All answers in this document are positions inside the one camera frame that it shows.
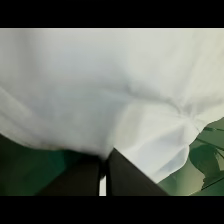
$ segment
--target white sheet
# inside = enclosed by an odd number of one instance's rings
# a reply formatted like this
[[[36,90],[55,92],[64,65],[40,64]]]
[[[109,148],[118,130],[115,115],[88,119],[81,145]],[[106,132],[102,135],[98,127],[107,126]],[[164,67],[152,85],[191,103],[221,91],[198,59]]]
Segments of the white sheet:
[[[106,158],[155,182],[224,115],[223,29],[0,29],[0,132]]]

